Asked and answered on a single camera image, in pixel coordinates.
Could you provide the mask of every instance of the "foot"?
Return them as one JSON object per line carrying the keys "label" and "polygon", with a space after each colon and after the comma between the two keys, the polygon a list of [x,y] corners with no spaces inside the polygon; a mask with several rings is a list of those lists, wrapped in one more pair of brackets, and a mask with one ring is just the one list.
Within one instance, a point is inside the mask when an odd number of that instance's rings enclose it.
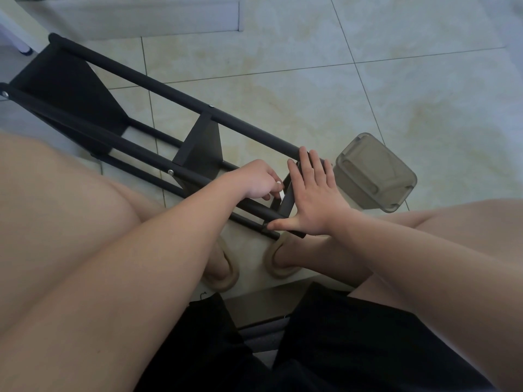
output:
{"label": "foot", "polygon": [[291,235],[274,254],[274,265],[279,268],[303,267],[318,256],[318,251],[323,250],[323,243],[328,237],[307,235],[298,238]]}
{"label": "foot", "polygon": [[207,277],[221,281],[230,276],[231,273],[231,267],[223,254],[223,250],[217,243],[214,243],[203,274]]}

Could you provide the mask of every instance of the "white baseboard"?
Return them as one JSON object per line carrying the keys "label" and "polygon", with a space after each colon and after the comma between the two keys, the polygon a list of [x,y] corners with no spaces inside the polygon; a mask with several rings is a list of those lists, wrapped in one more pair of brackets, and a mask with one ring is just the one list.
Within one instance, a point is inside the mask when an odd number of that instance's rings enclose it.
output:
{"label": "white baseboard", "polygon": [[76,41],[240,29],[240,0],[43,0],[18,3]]}

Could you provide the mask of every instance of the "hand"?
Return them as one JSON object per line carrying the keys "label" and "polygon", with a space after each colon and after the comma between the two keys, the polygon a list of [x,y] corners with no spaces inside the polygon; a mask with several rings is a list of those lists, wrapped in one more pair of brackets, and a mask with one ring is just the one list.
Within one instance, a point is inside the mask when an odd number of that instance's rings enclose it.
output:
{"label": "hand", "polygon": [[300,162],[303,177],[292,159],[287,161],[294,189],[297,215],[273,220],[267,225],[270,230],[297,230],[309,235],[332,235],[333,224],[345,210],[352,211],[339,193],[334,180],[332,165],[325,160],[322,167],[315,150],[309,154],[300,147]]}
{"label": "hand", "polygon": [[243,198],[270,199],[269,193],[279,198],[279,192],[284,189],[282,180],[276,172],[261,159],[256,159],[237,170],[226,173],[234,179],[232,184],[239,187]]}

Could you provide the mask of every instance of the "container lid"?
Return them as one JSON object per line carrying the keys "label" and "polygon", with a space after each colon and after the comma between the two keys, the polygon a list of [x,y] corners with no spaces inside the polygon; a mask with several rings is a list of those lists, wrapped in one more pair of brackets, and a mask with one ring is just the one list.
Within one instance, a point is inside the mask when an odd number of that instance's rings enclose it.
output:
{"label": "container lid", "polygon": [[359,134],[338,156],[336,165],[388,213],[400,207],[417,183],[415,173],[370,133]]}

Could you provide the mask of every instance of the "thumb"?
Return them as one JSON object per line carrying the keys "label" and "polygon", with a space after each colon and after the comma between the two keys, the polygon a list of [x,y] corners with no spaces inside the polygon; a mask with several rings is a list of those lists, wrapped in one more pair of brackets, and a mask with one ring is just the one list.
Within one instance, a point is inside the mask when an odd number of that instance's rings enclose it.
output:
{"label": "thumb", "polygon": [[300,230],[300,221],[298,216],[289,218],[277,218],[267,224],[267,229],[272,231],[289,231]]}

